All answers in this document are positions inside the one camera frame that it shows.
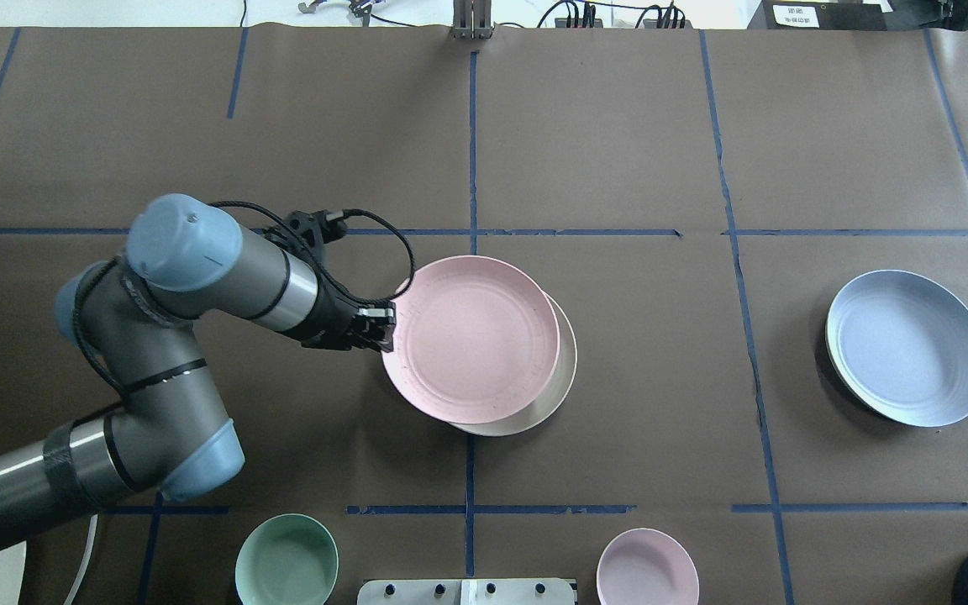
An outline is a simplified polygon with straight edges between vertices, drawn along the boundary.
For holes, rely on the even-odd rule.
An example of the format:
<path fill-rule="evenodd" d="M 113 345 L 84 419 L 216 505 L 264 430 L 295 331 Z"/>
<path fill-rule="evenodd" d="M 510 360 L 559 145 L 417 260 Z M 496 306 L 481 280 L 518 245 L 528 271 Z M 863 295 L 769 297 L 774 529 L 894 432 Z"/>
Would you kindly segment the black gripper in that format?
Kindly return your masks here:
<path fill-rule="evenodd" d="M 393 350 L 396 325 L 396 305 L 392 300 L 358 302 L 332 287 L 324 287 L 300 324 L 300 344 L 318 350 L 389 353 Z"/>

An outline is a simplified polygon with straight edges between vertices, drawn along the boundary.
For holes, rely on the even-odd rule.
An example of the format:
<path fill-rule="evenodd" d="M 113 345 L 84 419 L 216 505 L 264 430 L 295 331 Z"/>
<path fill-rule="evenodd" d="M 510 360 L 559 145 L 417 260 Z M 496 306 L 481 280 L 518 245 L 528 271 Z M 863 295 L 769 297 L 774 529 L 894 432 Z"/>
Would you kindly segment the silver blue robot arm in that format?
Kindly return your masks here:
<path fill-rule="evenodd" d="M 325 246 L 364 209 L 292 212 L 157 197 L 123 251 L 58 291 L 60 332 L 118 401 L 0 456 L 0 551 L 157 489 L 200 497 L 245 464 L 193 326 L 210 311 L 316 350 L 391 352 L 395 295 L 360 297 L 330 275 Z"/>

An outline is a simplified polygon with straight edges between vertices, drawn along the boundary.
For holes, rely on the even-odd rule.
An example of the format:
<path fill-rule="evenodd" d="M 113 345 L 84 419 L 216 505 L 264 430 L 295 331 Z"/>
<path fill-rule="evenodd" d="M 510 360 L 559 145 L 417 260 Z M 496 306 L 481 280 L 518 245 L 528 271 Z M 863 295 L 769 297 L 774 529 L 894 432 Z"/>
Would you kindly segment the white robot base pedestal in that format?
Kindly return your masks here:
<path fill-rule="evenodd" d="M 572 579 L 449 578 L 367 581 L 357 604 L 577 604 Z"/>

